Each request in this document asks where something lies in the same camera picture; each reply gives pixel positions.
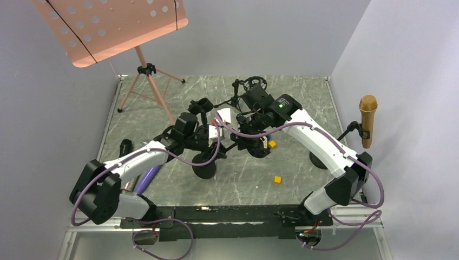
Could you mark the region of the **purple mic black stand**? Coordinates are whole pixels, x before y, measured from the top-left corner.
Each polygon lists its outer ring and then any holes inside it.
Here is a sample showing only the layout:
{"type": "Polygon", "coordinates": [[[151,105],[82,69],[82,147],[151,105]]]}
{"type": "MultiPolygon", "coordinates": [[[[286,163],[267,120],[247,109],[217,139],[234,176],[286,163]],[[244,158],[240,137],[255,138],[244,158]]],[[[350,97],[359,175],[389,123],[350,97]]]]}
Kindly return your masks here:
{"type": "MultiPolygon", "coordinates": [[[[272,140],[270,135],[268,135],[267,138],[268,141],[272,140]]],[[[217,143],[213,142],[213,145],[214,148],[211,149],[209,152],[200,152],[199,154],[195,155],[192,160],[192,163],[200,164],[209,161],[210,158],[213,156],[214,152],[216,151],[217,143]]],[[[217,156],[209,164],[205,166],[192,166],[193,172],[201,179],[211,179],[212,177],[214,177],[217,171],[215,161],[217,159],[226,159],[226,153],[235,147],[239,151],[246,150],[252,157],[259,159],[264,158],[271,153],[271,149],[269,148],[269,146],[267,149],[263,149],[263,145],[260,139],[249,141],[248,139],[244,138],[236,138],[235,140],[233,140],[233,143],[228,147],[225,147],[223,144],[220,144],[217,156]]]]}

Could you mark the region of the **black round-base desk mic stand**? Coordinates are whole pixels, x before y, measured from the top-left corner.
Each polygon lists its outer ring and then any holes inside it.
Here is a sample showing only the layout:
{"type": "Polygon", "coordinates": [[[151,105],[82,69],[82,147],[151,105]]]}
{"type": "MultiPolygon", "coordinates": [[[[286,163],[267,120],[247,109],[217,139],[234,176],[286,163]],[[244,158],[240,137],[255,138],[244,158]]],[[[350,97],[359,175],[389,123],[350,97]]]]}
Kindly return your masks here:
{"type": "Polygon", "coordinates": [[[188,111],[194,115],[200,114],[202,124],[207,125],[207,113],[210,112],[213,108],[214,104],[212,104],[208,98],[204,97],[198,101],[192,100],[188,106],[188,111]]]}

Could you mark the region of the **rhinestone silver microphone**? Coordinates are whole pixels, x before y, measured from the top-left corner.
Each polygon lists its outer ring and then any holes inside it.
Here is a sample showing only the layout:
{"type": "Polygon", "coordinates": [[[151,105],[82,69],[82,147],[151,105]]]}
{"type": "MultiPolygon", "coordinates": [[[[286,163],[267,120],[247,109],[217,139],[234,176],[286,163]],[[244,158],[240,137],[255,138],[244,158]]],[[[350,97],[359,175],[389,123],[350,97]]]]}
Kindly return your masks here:
{"type": "Polygon", "coordinates": [[[138,178],[133,178],[131,181],[127,182],[123,188],[123,190],[128,192],[133,192],[136,186],[138,178]]]}

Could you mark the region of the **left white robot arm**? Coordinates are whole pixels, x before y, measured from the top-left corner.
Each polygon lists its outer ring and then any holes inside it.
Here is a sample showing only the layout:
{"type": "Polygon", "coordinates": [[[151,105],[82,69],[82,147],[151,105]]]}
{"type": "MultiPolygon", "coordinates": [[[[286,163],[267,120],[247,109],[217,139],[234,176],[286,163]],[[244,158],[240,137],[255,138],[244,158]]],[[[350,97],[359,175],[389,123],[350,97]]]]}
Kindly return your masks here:
{"type": "Polygon", "coordinates": [[[99,225],[113,217],[126,217],[143,228],[151,226],[157,219],[155,203],[141,194],[125,195],[122,188],[134,177],[173,159],[202,172],[217,159],[223,138],[217,122],[198,125],[194,114],[182,113],[174,125],[142,148],[111,161],[88,162],[69,197],[71,224],[99,225]]]}

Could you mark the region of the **black microphone with orange end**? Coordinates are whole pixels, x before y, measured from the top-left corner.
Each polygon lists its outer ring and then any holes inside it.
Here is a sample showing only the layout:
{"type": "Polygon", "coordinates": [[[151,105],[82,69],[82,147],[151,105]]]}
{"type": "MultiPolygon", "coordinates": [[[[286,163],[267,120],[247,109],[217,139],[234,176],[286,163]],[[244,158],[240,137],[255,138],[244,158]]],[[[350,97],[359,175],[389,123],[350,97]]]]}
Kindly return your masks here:
{"type": "Polygon", "coordinates": [[[129,139],[123,139],[119,148],[119,158],[124,157],[125,155],[133,151],[133,143],[129,139]]]}

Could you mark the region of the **purple microphone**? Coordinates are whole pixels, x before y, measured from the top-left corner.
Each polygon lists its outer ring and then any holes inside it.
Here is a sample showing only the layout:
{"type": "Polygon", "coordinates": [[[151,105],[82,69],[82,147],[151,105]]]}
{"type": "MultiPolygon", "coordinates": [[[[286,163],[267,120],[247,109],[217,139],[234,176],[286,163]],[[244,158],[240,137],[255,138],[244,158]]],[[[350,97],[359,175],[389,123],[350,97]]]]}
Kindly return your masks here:
{"type": "Polygon", "coordinates": [[[135,188],[135,192],[142,194],[148,188],[160,169],[161,165],[157,165],[148,170],[135,188]]]}

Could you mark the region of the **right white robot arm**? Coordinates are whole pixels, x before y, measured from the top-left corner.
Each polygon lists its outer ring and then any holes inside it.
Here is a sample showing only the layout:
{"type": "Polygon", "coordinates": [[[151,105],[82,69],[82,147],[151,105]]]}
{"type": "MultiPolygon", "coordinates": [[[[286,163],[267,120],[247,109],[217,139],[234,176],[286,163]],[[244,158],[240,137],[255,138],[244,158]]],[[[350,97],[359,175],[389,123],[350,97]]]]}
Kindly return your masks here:
{"type": "Polygon", "coordinates": [[[257,150],[266,134],[284,131],[312,153],[333,176],[320,189],[309,194],[300,204],[298,216],[312,225],[322,212],[335,205],[347,206],[368,179],[372,157],[346,147],[313,120],[302,105],[288,94],[274,99],[257,85],[242,99],[253,111],[237,116],[237,136],[250,140],[249,148],[257,150]]]}

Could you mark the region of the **gold microphone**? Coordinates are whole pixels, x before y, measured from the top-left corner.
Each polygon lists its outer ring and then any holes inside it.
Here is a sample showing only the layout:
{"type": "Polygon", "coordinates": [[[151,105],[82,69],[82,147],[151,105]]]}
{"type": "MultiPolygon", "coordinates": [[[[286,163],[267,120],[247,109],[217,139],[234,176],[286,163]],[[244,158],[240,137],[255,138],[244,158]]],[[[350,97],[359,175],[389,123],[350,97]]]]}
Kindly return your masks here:
{"type": "Polygon", "coordinates": [[[377,99],[373,95],[364,95],[359,103],[361,113],[362,128],[368,130],[369,134],[363,134],[362,146],[365,149],[370,148],[373,136],[373,124],[375,112],[378,108],[377,99]]]}

